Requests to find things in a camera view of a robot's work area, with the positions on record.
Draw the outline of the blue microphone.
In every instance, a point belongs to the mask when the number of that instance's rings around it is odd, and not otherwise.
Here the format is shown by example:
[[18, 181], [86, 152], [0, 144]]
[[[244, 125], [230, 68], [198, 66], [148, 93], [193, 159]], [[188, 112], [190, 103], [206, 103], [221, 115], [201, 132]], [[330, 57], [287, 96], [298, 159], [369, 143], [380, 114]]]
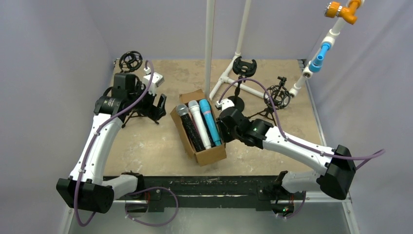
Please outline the blue microphone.
[[207, 123], [208, 130], [211, 134], [212, 140], [216, 146], [221, 145], [220, 135], [218, 133], [218, 129], [215, 124], [215, 119], [212, 114], [211, 106], [206, 99], [202, 99], [199, 101], [201, 112], [204, 116], [204, 119]]

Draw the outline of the cardboard box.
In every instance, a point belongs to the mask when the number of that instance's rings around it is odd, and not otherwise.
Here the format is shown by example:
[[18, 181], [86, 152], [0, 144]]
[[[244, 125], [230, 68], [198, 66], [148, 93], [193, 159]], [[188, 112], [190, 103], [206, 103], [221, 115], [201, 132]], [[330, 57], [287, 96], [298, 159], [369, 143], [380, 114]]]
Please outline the cardboard box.
[[[190, 93], [179, 94], [179, 103], [188, 104], [189, 101], [195, 100], [200, 101], [205, 98], [205, 94], [202, 89]], [[175, 127], [178, 131], [179, 139], [184, 147], [184, 150], [189, 159], [196, 159], [199, 166], [206, 166], [213, 164], [220, 160], [226, 158], [225, 144], [223, 143], [220, 146], [212, 147], [211, 149], [206, 149], [204, 151], [196, 152], [195, 148], [192, 145], [191, 140], [184, 130], [182, 120], [179, 117], [176, 108], [174, 107], [170, 113], [170, 116], [175, 124]]]

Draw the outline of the round base mic stand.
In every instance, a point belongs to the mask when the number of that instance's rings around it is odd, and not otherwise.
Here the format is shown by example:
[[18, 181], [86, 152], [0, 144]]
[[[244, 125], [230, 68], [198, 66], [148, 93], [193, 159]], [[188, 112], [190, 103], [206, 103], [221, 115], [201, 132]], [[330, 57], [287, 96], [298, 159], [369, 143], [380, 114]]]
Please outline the round base mic stand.
[[233, 72], [238, 75], [237, 87], [235, 88], [234, 95], [229, 96], [228, 99], [232, 100], [235, 104], [236, 109], [239, 111], [243, 111], [245, 108], [245, 103], [242, 98], [239, 97], [241, 91], [241, 84], [245, 82], [244, 80], [240, 80], [242, 78], [250, 78], [256, 73], [257, 69], [257, 62], [253, 59], [251, 62], [247, 62], [242, 60], [241, 56], [235, 58], [233, 62], [232, 70]]

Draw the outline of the black sparkly microphone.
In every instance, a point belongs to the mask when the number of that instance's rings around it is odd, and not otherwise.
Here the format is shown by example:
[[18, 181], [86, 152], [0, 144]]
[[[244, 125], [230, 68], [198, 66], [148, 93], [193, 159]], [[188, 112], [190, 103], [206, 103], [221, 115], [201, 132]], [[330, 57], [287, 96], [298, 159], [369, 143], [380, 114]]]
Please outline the black sparkly microphone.
[[189, 115], [189, 108], [184, 105], [184, 104], [179, 104], [176, 107], [176, 112], [178, 116], [181, 119], [182, 125], [184, 127], [184, 130], [188, 136], [188, 138], [191, 140], [194, 149], [196, 152], [201, 152], [205, 150], [205, 147], [203, 145], [202, 139], [199, 136], [194, 123]]

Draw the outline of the tripod shock mount stand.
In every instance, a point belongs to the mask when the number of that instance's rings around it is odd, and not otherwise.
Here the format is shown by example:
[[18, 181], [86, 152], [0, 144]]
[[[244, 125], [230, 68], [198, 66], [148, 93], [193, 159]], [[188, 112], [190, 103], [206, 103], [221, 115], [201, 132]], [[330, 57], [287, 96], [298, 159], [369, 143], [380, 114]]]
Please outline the tripod shock mount stand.
[[[124, 121], [122, 128], [125, 128], [128, 121], [132, 118], [129, 115], [132, 112], [132, 108], [139, 103], [143, 97], [148, 94], [149, 86], [146, 86], [142, 80], [143, 76], [145, 76], [144, 68], [151, 69], [151, 77], [149, 83], [151, 83], [153, 75], [155, 73], [153, 69], [153, 65], [151, 62], [143, 61], [143, 57], [141, 53], [137, 51], [128, 51], [124, 53], [121, 58], [119, 59], [118, 66], [120, 68], [120, 74], [125, 75], [126, 78], [132, 78], [133, 85], [131, 90], [128, 92], [128, 97], [130, 98], [130, 103], [133, 105], [128, 112], [126, 112], [126, 120]], [[153, 122], [158, 124], [158, 120], [161, 117], [153, 118]]]
[[264, 94], [263, 96], [266, 107], [262, 111], [257, 112], [247, 117], [248, 119], [251, 119], [252, 117], [255, 117], [255, 116], [262, 116], [266, 119], [270, 119], [276, 125], [276, 118], [274, 117], [274, 109], [272, 108], [270, 100], [273, 100], [276, 110], [281, 110], [281, 109], [286, 108], [289, 105], [290, 100], [292, 98], [292, 95], [285, 87], [287, 78], [278, 76], [278, 79], [280, 80], [279, 84], [272, 85], [267, 88], [267, 92], [270, 94], [270, 96], [268, 96], [267, 94]]

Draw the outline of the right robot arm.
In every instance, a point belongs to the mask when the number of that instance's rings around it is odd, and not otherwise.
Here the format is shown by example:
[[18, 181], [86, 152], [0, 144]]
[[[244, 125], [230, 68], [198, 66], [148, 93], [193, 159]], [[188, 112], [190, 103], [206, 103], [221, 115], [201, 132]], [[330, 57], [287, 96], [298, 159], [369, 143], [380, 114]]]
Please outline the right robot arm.
[[262, 119], [249, 120], [234, 107], [220, 113], [217, 125], [226, 143], [236, 139], [249, 147], [280, 153], [312, 169], [305, 173], [282, 173], [280, 185], [287, 192], [322, 191], [334, 199], [346, 199], [356, 173], [347, 147], [321, 146], [283, 134], [272, 123]]

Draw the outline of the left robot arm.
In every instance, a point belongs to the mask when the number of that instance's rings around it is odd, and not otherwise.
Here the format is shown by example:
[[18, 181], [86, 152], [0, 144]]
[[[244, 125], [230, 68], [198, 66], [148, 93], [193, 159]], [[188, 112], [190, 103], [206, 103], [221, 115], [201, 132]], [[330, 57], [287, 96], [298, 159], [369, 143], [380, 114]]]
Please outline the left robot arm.
[[113, 86], [95, 103], [93, 125], [82, 155], [69, 177], [60, 178], [56, 184], [57, 192], [70, 208], [104, 214], [114, 200], [143, 188], [139, 173], [122, 173], [108, 181], [103, 174], [115, 137], [132, 114], [155, 123], [166, 115], [166, 95], [161, 94], [157, 105], [153, 104], [156, 89], [163, 82], [159, 73], [142, 79], [131, 73], [114, 75]]

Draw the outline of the white microphone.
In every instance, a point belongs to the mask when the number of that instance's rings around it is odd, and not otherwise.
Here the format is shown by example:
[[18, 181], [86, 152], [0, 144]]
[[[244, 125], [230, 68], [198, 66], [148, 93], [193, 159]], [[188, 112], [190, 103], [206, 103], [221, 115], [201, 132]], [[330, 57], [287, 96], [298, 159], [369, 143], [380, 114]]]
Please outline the white microphone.
[[188, 103], [188, 107], [190, 110], [190, 113], [192, 114], [196, 127], [198, 129], [200, 138], [202, 140], [203, 146], [205, 149], [211, 149], [211, 142], [208, 137], [208, 133], [206, 130], [206, 127], [204, 125], [201, 112], [200, 112], [200, 106], [197, 101], [192, 100]]

